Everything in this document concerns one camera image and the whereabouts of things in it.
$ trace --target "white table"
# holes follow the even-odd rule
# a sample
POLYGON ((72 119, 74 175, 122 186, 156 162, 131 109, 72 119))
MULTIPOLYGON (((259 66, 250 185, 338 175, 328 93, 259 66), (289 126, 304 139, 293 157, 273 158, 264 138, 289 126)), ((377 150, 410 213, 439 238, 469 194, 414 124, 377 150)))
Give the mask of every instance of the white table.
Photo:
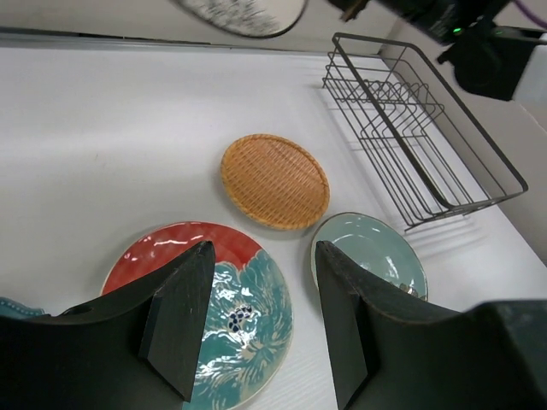
MULTIPOLYGON (((181 220, 233 226, 278 262, 295 320, 284 365, 242 408, 335 409, 309 270, 313 228, 259 226, 229 202, 219 177, 234 139, 278 134, 324 167, 332 187, 326 216, 353 210, 402 231, 381 184, 326 109, 326 57, 10 45, 0 48, 0 294, 60 313, 96 297, 118 257, 147 231, 181 220)), ((433 303, 461 310, 547 297, 547 268, 498 208, 424 225, 406 238, 433 303)))

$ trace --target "teal object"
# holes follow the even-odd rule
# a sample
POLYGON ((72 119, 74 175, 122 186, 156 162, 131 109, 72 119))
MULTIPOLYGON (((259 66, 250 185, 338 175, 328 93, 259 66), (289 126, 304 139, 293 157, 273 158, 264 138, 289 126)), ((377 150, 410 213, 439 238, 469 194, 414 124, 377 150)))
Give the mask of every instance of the teal object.
POLYGON ((243 269, 215 266, 196 381, 184 410, 228 410, 272 378, 292 339, 292 306, 283 275, 259 250, 243 269))
POLYGON ((334 243, 355 263, 401 290, 427 300, 426 274, 407 241, 384 222, 363 214, 344 213, 325 221, 315 233, 311 269, 315 271, 315 245, 334 243))
POLYGON ((43 309, 31 308, 22 303, 12 301, 7 297, 0 297, 0 316, 13 319, 28 319, 45 314, 43 309))

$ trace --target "black wire rack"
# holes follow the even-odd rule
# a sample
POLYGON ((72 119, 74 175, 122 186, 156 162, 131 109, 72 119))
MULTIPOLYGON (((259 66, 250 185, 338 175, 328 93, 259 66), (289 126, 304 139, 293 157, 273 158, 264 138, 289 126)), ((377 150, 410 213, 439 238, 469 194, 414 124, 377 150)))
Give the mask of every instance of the black wire rack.
POLYGON ((343 33, 332 41, 335 49, 328 54, 323 88, 355 133, 408 229, 471 214, 528 190, 419 48, 343 33), (349 54, 344 50, 349 42, 360 42, 363 50, 376 54, 349 54), (429 83, 421 79, 425 76, 429 83))

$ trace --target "brown round placemat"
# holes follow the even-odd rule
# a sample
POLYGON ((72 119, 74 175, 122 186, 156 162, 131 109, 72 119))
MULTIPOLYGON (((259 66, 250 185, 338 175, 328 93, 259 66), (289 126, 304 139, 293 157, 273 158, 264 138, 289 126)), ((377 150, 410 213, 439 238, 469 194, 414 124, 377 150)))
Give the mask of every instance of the brown round placemat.
POLYGON ((306 228, 328 207, 325 173, 313 156, 288 139, 268 134, 240 138, 226 150, 221 173, 232 201, 267 226, 306 228))

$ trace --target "white wall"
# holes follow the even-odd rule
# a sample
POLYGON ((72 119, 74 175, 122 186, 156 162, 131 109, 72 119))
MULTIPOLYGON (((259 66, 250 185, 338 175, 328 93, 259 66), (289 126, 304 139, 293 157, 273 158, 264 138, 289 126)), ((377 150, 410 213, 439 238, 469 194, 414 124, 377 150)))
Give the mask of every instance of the white wall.
MULTIPOLYGON (((547 18, 545 0, 526 0, 526 3, 547 18)), ((505 26, 532 27, 512 5, 504 10, 497 22, 505 26)), ((391 38, 418 45, 431 60, 441 53, 441 48, 433 41, 400 21, 391 38)), ((458 88, 448 65, 440 67, 439 71, 530 185, 529 192, 504 203, 502 209, 536 253, 547 261, 547 132, 544 129, 547 127, 547 107, 523 107, 516 102, 472 96, 458 88)))
POLYGON ((206 26, 169 0, 0 0, 0 26, 288 50, 331 50, 337 31, 384 38, 396 21, 374 3, 357 21, 344 24, 340 15, 326 0, 309 0, 301 21, 284 36, 248 40, 206 26))

